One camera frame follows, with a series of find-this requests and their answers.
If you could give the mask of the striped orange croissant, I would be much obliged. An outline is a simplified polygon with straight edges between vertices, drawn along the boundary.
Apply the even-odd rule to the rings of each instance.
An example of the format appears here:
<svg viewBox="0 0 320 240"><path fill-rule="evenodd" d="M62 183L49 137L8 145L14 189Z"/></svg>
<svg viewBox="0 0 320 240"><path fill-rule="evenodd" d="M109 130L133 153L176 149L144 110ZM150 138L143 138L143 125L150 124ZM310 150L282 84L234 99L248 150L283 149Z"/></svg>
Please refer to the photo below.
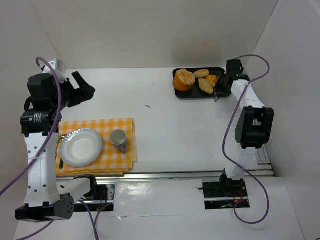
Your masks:
<svg viewBox="0 0 320 240"><path fill-rule="evenodd" d="M205 79L208 81L208 83L215 88L216 84L219 80L219 76L218 75L208 75L205 77Z"/></svg>

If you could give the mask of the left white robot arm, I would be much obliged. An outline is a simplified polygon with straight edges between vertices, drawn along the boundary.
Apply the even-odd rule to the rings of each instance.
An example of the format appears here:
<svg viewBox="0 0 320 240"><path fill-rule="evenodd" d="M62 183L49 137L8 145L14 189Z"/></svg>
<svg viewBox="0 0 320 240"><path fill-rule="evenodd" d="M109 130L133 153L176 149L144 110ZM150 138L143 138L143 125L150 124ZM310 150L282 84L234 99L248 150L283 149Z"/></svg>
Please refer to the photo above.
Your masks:
<svg viewBox="0 0 320 240"><path fill-rule="evenodd" d="M21 132L27 147L27 195L23 206L15 210L15 218L25 222L69 220L75 203L93 191L97 184L93 175L76 177L71 186L61 190L56 181L56 147L59 139L61 110L91 100L95 88L79 72L72 73L78 84L74 88L69 78L55 80L51 73L41 73L28 79L30 97L20 118Z"/></svg>

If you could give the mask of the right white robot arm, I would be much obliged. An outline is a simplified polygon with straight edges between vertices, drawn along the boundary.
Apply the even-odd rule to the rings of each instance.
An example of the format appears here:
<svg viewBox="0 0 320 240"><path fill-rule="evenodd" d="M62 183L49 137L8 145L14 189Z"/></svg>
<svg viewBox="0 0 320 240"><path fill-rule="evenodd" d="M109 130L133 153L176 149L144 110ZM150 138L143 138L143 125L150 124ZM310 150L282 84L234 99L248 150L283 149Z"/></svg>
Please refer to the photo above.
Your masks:
<svg viewBox="0 0 320 240"><path fill-rule="evenodd" d="M266 107L259 100L249 76L243 71L240 59L228 60L225 74L217 81L214 90L215 101L234 95L238 100L236 108L241 109L234 131L238 143L236 157L219 178L219 191L224 197L231 197L245 187L245 170L258 150L268 143L274 119L273 108Z"/></svg>

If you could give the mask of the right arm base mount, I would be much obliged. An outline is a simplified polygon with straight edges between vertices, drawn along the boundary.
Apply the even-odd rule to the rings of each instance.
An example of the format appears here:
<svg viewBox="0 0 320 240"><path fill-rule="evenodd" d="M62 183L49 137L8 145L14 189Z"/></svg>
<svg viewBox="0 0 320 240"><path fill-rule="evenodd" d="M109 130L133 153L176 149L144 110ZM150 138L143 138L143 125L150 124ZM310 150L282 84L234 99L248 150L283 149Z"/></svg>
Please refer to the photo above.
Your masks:
<svg viewBox="0 0 320 240"><path fill-rule="evenodd" d="M236 204L237 208L250 208L245 184L240 187L223 187L219 182L212 181L203 182L197 189L203 193L205 210L233 209Z"/></svg>

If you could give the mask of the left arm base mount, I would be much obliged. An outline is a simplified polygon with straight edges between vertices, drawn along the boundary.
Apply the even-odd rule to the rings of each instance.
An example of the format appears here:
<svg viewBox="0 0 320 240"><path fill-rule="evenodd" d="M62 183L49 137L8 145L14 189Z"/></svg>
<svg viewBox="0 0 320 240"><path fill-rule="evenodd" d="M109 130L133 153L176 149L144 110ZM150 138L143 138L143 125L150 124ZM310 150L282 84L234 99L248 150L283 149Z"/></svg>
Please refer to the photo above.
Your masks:
<svg viewBox="0 0 320 240"><path fill-rule="evenodd" d="M94 175L79 175L56 179L60 196L70 195L74 204L72 212L112 212L114 210L115 185L98 184Z"/></svg>

